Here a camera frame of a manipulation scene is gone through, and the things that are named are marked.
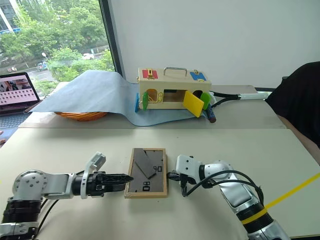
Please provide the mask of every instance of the beige tabletop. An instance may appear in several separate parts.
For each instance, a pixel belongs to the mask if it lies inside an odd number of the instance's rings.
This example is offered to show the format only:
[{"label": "beige tabletop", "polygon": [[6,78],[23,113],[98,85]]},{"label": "beige tabletop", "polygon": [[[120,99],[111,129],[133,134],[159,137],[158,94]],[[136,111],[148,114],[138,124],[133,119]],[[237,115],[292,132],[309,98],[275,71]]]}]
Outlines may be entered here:
[{"label": "beige tabletop", "polygon": [[[212,90],[225,94],[256,93],[251,85],[213,85]],[[191,118],[154,126],[138,127],[120,114],[108,113],[89,122],[66,119],[53,112],[33,112],[20,128],[90,128],[90,129],[285,129],[272,108],[264,100],[240,100],[222,103],[214,109],[216,122],[205,117]]]},{"label": "beige tabletop", "polygon": [[[204,164],[224,160],[262,186],[265,204],[320,171],[288,129],[20,128],[0,149],[0,212],[15,177],[25,170],[76,173],[99,151],[107,159],[102,171],[127,173],[132,148],[165,148],[169,170],[180,154]],[[38,238],[247,239],[218,187],[199,188],[189,197],[181,196],[175,181],[169,181],[168,189],[162,199],[124,199],[123,192],[112,192],[104,198],[61,200]],[[289,236],[320,234],[319,189],[318,179],[269,209]]]}]

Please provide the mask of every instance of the road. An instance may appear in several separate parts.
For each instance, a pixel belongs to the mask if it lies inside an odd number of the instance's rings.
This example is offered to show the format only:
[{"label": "road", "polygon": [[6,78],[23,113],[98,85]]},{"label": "road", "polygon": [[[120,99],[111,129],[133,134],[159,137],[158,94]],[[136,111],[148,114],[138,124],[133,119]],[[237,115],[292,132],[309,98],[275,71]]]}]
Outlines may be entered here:
[{"label": "road", "polygon": [[29,68],[26,71],[31,79],[36,81],[55,81],[49,70],[38,71],[36,67]]}]

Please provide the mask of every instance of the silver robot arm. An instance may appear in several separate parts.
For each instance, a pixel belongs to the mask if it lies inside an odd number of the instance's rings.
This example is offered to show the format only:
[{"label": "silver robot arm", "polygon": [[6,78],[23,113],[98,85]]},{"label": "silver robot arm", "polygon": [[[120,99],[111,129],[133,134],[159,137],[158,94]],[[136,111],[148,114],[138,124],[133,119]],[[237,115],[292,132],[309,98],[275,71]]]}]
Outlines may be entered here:
[{"label": "silver robot arm", "polygon": [[38,233],[38,215],[43,197],[49,200],[71,199],[73,196],[103,197],[106,192],[122,191],[133,180],[126,174],[98,171],[106,157],[97,152],[86,164],[82,175],[50,174],[28,170],[14,181],[13,196],[8,198],[0,224],[0,240],[27,240]]},{"label": "silver robot arm", "polygon": [[[185,155],[178,156],[175,169],[176,173],[179,174],[180,181],[181,179],[187,179],[192,184],[198,184],[212,174],[227,170],[233,170],[233,168],[226,162],[219,160],[212,164],[203,164],[193,157]],[[210,179],[215,182],[239,180],[234,173],[224,173]],[[210,188],[208,182],[202,186]],[[246,229],[250,240],[290,240],[247,185],[240,182],[225,182],[219,184],[219,187],[232,211]]]}]

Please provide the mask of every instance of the black cable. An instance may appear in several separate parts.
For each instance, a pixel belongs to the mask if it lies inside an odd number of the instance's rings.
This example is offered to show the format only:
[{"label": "black cable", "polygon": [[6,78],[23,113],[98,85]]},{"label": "black cable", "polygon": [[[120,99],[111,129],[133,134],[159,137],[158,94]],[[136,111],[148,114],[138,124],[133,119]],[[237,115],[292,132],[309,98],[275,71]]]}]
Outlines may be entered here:
[{"label": "black cable", "polygon": [[[80,172],[77,172],[76,175],[83,174],[84,172],[85,172],[85,171],[82,170],[82,171],[80,171]],[[48,201],[48,199],[44,200],[44,202],[41,204],[41,208],[43,208],[43,206],[46,204],[47,201]],[[47,216],[49,215],[50,211],[52,210],[52,208],[56,205],[56,203],[57,203],[58,201],[59,201],[59,199],[55,200],[55,201],[52,203],[52,205],[49,207],[48,211],[46,211],[46,213],[45,213],[45,215],[44,215],[43,219],[41,220],[41,223],[40,223],[40,225],[39,225],[39,227],[38,227],[38,232],[37,232],[36,235],[34,235],[33,240],[35,240],[36,237],[38,236],[38,234],[39,234],[39,232],[40,232],[40,229],[41,229],[42,225],[45,223],[45,220],[46,220]]]},{"label": "black cable", "polygon": [[217,101],[215,104],[213,104],[211,106],[211,108],[215,108],[216,106],[224,103],[224,102],[227,102],[227,101],[231,101],[231,100],[238,100],[239,99],[239,96],[238,95],[234,95],[234,96],[229,96],[229,97],[226,97],[224,99],[221,99],[220,101]]},{"label": "black cable", "polygon": [[215,97],[219,97],[219,98],[228,98],[228,97],[238,96],[237,94],[226,94],[226,93],[220,93],[216,91],[209,91],[209,92],[213,93]]},{"label": "black cable", "polygon": [[209,176],[207,176],[206,178],[202,179],[200,182],[198,182],[193,188],[191,188],[185,195],[182,195],[184,197],[186,196],[189,196],[194,190],[196,190],[198,187],[200,187],[203,183],[206,183],[208,180],[210,180],[211,178],[213,177],[216,177],[218,175],[221,175],[221,174],[229,174],[229,173],[234,173],[234,174],[239,174],[241,176],[243,176],[244,178],[246,178],[249,182],[247,181],[243,181],[243,180],[222,180],[222,181],[218,181],[218,182],[214,182],[212,183],[212,187],[216,186],[216,185],[219,185],[219,184],[223,184],[223,183],[242,183],[242,184],[246,184],[246,185],[249,185],[249,186],[252,186],[257,195],[258,195],[258,198],[259,198],[259,201],[262,205],[264,205],[264,194],[261,190],[260,187],[258,187],[255,182],[250,178],[248,177],[246,174],[240,172],[240,171],[236,171],[236,170],[224,170],[224,171],[219,171],[219,172],[216,172],[214,174],[211,174]]}]

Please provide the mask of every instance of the blue cloth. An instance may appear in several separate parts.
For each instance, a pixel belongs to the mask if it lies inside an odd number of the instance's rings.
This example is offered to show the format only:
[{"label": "blue cloth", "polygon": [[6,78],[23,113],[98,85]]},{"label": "blue cloth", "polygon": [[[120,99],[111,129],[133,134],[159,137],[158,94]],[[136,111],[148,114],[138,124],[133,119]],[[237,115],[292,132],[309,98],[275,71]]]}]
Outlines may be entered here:
[{"label": "blue cloth", "polygon": [[88,70],[47,97],[32,111],[116,113],[124,115],[137,126],[151,126],[195,117],[186,109],[140,109],[135,112],[138,92],[139,84],[126,81],[117,72]]}]

